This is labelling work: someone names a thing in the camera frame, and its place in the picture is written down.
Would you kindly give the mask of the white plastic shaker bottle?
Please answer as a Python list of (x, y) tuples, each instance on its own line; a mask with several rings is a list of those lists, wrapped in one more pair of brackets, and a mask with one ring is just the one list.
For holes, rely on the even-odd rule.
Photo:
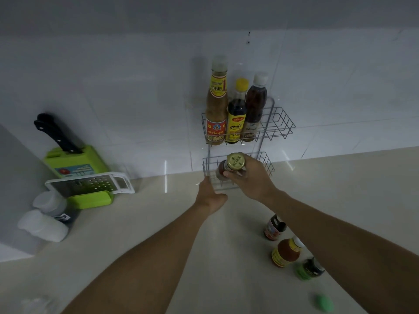
[(69, 228), (38, 209), (26, 212), (18, 221), (17, 227), (48, 242), (61, 242), (69, 233)]

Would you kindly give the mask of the gold-lidded sauce jar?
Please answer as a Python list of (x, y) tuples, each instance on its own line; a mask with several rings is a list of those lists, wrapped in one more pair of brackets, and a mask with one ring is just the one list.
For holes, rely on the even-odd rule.
[(216, 177), (220, 181), (227, 181), (228, 178), (224, 172), (236, 173), (240, 176), (245, 174), (245, 158), (244, 153), (236, 152), (229, 154), (226, 159), (222, 160), (215, 171)]

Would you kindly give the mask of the person's right hand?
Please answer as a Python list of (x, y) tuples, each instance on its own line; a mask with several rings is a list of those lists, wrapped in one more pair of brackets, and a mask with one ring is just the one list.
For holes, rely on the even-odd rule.
[(265, 205), (273, 198), (278, 189), (260, 161), (247, 154), (244, 154), (244, 158), (245, 178), (232, 181), (239, 186), (247, 197)]

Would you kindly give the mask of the person's left hand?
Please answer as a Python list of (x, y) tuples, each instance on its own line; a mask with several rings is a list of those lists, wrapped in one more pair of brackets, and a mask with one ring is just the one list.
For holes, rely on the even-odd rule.
[(199, 184), (194, 207), (204, 211), (208, 216), (218, 211), (221, 207), (214, 207), (213, 195), (217, 194), (213, 189), (210, 177), (206, 176)]

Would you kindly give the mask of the orange sauce bottle white cap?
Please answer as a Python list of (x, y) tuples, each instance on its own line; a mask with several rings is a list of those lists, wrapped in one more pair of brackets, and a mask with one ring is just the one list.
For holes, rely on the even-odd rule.
[(297, 261), (305, 247), (296, 236), (284, 239), (272, 250), (271, 259), (277, 267), (284, 268), (288, 264)]

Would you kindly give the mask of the green-capped dark bottle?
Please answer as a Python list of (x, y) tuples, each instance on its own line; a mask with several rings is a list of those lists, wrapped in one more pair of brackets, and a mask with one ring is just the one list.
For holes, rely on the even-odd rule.
[(307, 258), (294, 266), (294, 272), (301, 281), (309, 281), (325, 273), (325, 268), (316, 257)]

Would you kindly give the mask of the green grater container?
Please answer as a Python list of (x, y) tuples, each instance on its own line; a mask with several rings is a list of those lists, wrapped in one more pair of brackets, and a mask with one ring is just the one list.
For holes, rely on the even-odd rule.
[(107, 190), (83, 195), (74, 195), (67, 198), (67, 202), (77, 210), (107, 206), (112, 204), (113, 200), (113, 193)]

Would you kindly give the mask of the yellow-capped dark sauce bottle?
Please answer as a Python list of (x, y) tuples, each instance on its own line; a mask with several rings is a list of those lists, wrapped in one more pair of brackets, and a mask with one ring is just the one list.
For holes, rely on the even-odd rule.
[(228, 119), (225, 141), (228, 144), (237, 143), (243, 130), (247, 114), (246, 94), (249, 88), (249, 80), (238, 78), (235, 83), (233, 99), (228, 104)]

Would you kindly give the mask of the white flat grater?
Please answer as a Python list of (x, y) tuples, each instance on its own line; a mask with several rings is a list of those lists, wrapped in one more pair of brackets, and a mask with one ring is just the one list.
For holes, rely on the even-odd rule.
[(127, 175), (120, 172), (106, 172), (86, 176), (51, 179), (45, 182), (45, 187), (65, 198), (97, 193), (100, 191), (108, 191), (114, 195), (120, 193), (135, 193)]

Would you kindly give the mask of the person's right forearm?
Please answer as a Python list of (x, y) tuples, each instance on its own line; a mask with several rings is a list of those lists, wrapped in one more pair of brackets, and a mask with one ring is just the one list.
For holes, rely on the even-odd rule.
[(259, 199), (370, 314), (419, 314), (419, 255), (276, 188)]

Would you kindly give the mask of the green knife block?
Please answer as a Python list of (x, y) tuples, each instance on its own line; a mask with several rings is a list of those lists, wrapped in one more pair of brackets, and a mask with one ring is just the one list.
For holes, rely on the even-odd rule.
[(92, 146), (87, 145), (81, 150), (82, 153), (77, 154), (65, 152), (57, 147), (49, 151), (42, 161), (59, 178), (80, 177), (110, 171), (108, 165)]

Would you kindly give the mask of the small green lid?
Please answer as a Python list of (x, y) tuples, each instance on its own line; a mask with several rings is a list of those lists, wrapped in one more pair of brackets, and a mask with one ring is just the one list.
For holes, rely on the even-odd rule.
[(314, 296), (315, 307), (325, 314), (331, 314), (334, 311), (333, 301), (324, 294), (316, 294)]

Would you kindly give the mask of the white-capped dark shaker bottle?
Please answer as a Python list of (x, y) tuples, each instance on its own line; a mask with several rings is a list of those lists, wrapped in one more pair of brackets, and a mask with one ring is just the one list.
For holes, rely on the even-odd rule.
[(53, 191), (44, 191), (39, 194), (33, 200), (32, 206), (45, 215), (68, 225), (72, 224), (80, 214), (80, 211), (66, 198)]

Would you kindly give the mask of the small dark red-label bottle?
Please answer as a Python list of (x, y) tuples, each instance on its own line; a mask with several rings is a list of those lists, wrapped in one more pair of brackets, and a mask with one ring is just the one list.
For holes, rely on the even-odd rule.
[(270, 241), (277, 241), (286, 229), (286, 223), (275, 214), (267, 222), (264, 228), (264, 235)]

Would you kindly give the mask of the black-handled knife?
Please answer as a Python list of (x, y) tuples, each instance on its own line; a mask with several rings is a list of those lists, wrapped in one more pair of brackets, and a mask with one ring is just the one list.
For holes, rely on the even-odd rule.
[(63, 152), (68, 154), (82, 154), (83, 150), (78, 147), (72, 140), (63, 132), (63, 130), (55, 123), (53, 116), (40, 113), (34, 125), (38, 131), (44, 132), (61, 148)]

